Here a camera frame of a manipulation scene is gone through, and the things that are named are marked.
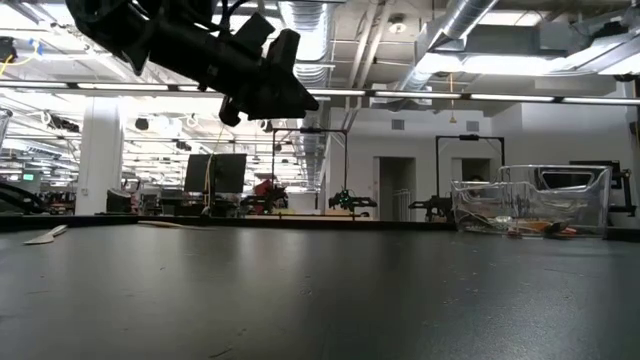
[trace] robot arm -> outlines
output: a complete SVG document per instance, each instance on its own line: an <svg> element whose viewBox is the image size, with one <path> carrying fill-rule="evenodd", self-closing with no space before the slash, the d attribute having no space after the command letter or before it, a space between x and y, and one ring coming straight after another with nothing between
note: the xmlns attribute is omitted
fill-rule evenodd
<svg viewBox="0 0 640 360"><path fill-rule="evenodd" d="M232 34L225 23L240 3L223 7L220 25L210 21L210 0L66 3L78 29L128 62L136 75L149 60L198 82L200 91L225 94L219 115L226 125L237 125L239 112L249 120L302 118L319 107L293 75L300 35L281 31L263 58L262 45L275 29L256 13Z"/></svg>

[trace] black table surface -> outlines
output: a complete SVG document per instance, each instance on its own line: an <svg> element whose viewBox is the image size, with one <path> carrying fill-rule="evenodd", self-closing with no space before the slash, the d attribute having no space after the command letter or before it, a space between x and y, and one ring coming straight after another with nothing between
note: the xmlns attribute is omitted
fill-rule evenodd
<svg viewBox="0 0 640 360"><path fill-rule="evenodd" d="M0 234L0 359L639 359L640 244L140 225Z"/></svg>

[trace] doorway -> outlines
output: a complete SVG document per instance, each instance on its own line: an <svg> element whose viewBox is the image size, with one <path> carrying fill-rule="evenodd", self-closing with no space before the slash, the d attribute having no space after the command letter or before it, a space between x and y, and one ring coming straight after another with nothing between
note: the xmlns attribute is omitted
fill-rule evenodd
<svg viewBox="0 0 640 360"><path fill-rule="evenodd" d="M409 204L415 200L416 159L380 157L378 216L380 221L414 221Z"/></svg>
<svg viewBox="0 0 640 360"><path fill-rule="evenodd" d="M461 159L462 180L491 181L491 159Z"/></svg>

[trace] transparent acrylic box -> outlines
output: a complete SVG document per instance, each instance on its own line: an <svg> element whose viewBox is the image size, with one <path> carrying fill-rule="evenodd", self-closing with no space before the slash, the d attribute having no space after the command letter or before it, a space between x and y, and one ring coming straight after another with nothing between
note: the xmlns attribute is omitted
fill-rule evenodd
<svg viewBox="0 0 640 360"><path fill-rule="evenodd" d="M452 181L458 229L514 236L604 237L611 169L505 166L496 182Z"/></svg>

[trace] ceiling light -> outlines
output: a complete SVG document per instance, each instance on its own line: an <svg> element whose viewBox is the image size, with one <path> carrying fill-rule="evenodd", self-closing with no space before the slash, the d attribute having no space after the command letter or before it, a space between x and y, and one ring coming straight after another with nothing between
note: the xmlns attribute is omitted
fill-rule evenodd
<svg viewBox="0 0 640 360"><path fill-rule="evenodd" d="M404 24L404 14L392 14L389 16L389 32L392 34L400 34L407 30Z"/></svg>
<svg viewBox="0 0 640 360"><path fill-rule="evenodd" d="M79 83L78 87L81 89L99 89L99 90L167 90L167 85L157 84L94 84L94 83Z"/></svg>
<svg viewBox="0 0 640 360"><path fill-rule="evenodd" d="M435 74L437 72L454 73L460 72L461 69L462 64L460 59L455 55L441 55L433 53L424 54L415 68L418 73L429 74L427 75L428 77L431 77L431 74Z"/></svg>
<svg viewBox="0 0 640 360"><path fill-rule="evenodd" d="M562 100L564 104L586 104L586 105L640 105L640 99L607 99L607 98L572 98L567 97Z"/></svg>
<svg viewBox="0 0 640 360"><path fill-rule="evenodd" d="M461 94L434 93L427 91L376 91L374 97L411 99L460 99Z"/></svg>
<svg viewBox="0 0 640 360"><path fill-rule="evenodd" d="M559 58L554 61L554 71L563 71L563 70L577 70L580 67L590 63L596 58L606 54L610 50L620 46L620 42L613 42L609 44L596 44L594 43L591 47L588 47L582 51L579 51L573 55L570 55L566 58Z"/></svg>
<svg viewBox="0 0 640 360"><path fill-rule="evenodd" d="M495 100L495 101L519 101L519 102L552 102L553 96L529 96L529 95L490 95L472 94L471 100Z"/></svg>
<svg viewBox="0 0 640 360"><path fill-rule="evenodd" d="M66 88L67 84L48 81L3 81L0 80L0 87L10 88Z"/></svg>
<svg viewBox="0 0 640 360"><path fill-rule="evenodd" d="M311 95L327 96L364 96L364 90L342 90L342 89L308 89Z"/></svg>
<svg viewBox="0 0 640 360"><path fill-rule="evenodd" d="M178 90L187 92L215 92L215 90L207 88L205 91L200 91L195 85L178 86Z"/></svg>
<svg viewBox="0 0 640 360"><path fill-rule="evenodd" d="M637 74L638 72L640 72L640 66L638 66L639 61L640 61L640 54L632 55L618 62L617 64L602 70L601 72L599 72L599 74L600 75Z"/></svg>
<svg viewBox="0 0 640 360"><path fill-rule="evenodd" d="M540 57L476 55L462 64L462 72L490 75L537 76L549 73L552 62Z"/></svg>

